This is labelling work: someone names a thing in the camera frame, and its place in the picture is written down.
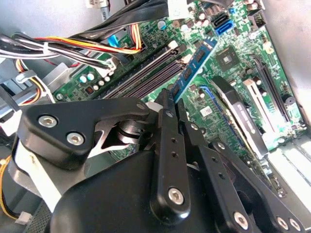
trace black pcie slot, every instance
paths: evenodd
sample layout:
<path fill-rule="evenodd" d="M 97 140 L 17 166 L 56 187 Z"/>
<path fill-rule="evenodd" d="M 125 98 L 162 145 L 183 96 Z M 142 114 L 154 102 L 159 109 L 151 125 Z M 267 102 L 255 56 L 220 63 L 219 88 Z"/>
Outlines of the black pcie slot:
<path fill-rule="evenodd" d="M 261 76 L 263 84 L 267 88 L 267 92 L 271 96 L 273 105 L 282 114 L 284 119 L 287 122 L 290 122 L 291 121 L 290 116 L 288 112 L 286 111 L 281 95 L 278 93 L 276 89 L 276 85 L 273 81 L 273 78 L 270 74 L 267 64 L 262 62 L 261 59 L 256 55 L 252 55 L 252 57 L 256 63 L 256 68 L 257 68 L 259 75 Z"/>
<path fill-rule="evenodd" d="M 183 65 L 173 62 L 170 66 L 167 66 L 165 69 L 140 83 L 139 86 L 135 87 L 135 89 L 130 93 L 127 93 L 125 96 L 141 99 L 180 73 L 183 68 Z"/>
<path fill-rule="evenodd" d="M 147 59 L 139 67 L 135 68 L 131 73 L 125 75 L 120 82 L 114 87 L 111 87 L 109 93 L 101 95 L 101 98 L 116 98 L 122 95 L 126 90 L 136 85 L 137 82 L 145 78 L 154 69 L 164 64 L 172 57 L 176 57 L 179 54 L 178 48 L 167 49 L 164 48 L 153 57 Z"/>

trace ram slot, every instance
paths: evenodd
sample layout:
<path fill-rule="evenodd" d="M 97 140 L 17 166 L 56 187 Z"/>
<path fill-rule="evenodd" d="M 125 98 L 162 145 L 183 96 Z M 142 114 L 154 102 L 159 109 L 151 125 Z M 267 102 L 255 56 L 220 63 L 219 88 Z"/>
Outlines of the ram slot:
<path fill-rule="evenodd" d="M 159 68 L 168 60 L 175 58 L 182 50 L 179 50 L 175 41 L 171 42 L 168 47 L 162 49 L 153 57 L 147 59 L 139 67 L 135 68 L 131 73 L 125 75 L 120 82 L 110 88 L 110 92 L 102 95 L 104 99 L 117 98 L 122 96 L 124 92 L 137 85 L 147 75 L 152 73 L 155 69 Z"/>
<path fill-rule="evenodd" d="M 272 75 L 270 74 L 267 64 L 263 63 L 261 59 L 256 55 L 252 55 L 252 57 L 255 61 L 257 71 L 263 81 L 263 84 L 267 88 L 267 92 L 271 97 L 275 109 L 277 109 L 282 114 L 287 122 L 290 122 L 290 116 L 284 106 L 281 95 L 276 89 L 276 85 L 274 83 Z"/>
<path fill-rule="evenodd" d="M 275 121 L 270 115 L 270 112 L 266 106 L 266 103 L 264 102 L 261 93 L 256 85 L 256 83 L 251 80 L 247 79 L 243 82 L 243 84 L 246 86 L 250 96 L 252 97 L 253 103 L 255 104 L 257 111 L 260 113 L 263 121 L 265 122 L 265 130 L 271 131 L 271 132 L 277 132 L 277 125 L 275 124 Z"/>

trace cable tie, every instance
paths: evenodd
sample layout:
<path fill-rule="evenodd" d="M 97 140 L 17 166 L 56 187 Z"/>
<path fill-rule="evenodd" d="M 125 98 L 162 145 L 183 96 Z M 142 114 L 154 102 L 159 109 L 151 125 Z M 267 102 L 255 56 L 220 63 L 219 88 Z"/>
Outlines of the cable tie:
<path fill-rule="evenodd" d="M 49 51 L 49 43 L 46 41 L 43 43 L 43 53 L 46 54 L 46 53 L 51 53 Z"/>

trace memory chip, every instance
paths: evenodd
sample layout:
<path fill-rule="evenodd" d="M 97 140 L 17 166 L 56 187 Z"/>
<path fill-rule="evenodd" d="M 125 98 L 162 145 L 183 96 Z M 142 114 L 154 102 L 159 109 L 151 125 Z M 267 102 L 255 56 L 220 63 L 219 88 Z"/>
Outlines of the memory chip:
<path fill-rule="evenodd" d="M 229 46 L 218 53 L 216 55 L 216 60 L 224 72 L 240 63 L 233 46 Z"/>

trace black cable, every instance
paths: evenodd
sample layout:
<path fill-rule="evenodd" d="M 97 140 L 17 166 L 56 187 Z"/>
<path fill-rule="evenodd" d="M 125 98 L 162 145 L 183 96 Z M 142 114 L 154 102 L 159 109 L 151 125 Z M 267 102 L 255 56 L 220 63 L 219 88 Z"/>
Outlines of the black cable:
<path fill-rule="evenodd" d="M 19 218 L 20 214 L 15 213 L 14 211 L 12 211 L 12 210 L 8 207 L 8 205 L 7 205 L 7 203 L 6 203 L 6 199 L 5 199 L 5 196 L 4 196 L 4 192 L 3 192 L 3 191 L 2 191 L 2 203 L 3 203 L 3 205 L 4 205 L 4 208 L 5 208 L 6 212 L 8 212 L 10 215 L 12 215 L 12 216 L 15 217 L 15 218 Z"/>

